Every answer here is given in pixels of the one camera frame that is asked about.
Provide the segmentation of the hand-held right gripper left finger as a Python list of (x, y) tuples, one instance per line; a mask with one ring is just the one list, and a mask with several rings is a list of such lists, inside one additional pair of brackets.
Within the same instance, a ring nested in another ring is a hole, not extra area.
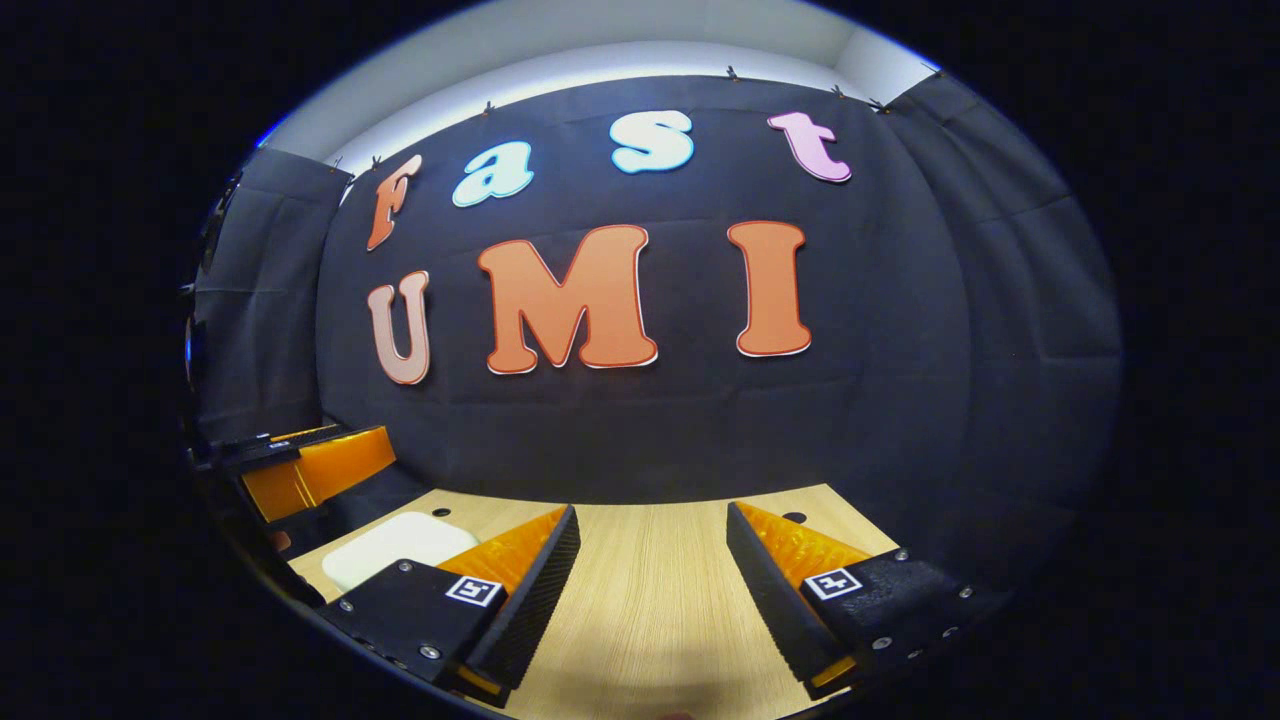
[(562, 505), (438, 565), (396, 559), (317, 614), (415, 679), (502, 708), (529, 671), (580, 544), (576, 510)]

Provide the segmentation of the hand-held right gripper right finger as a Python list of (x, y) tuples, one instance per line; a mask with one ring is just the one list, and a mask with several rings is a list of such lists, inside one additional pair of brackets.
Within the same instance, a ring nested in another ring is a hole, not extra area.
[(897, 547), (869, 553), (742, 501), (726, 543), (788, 670), (812, 700), (896, 679), (1010, 598)]

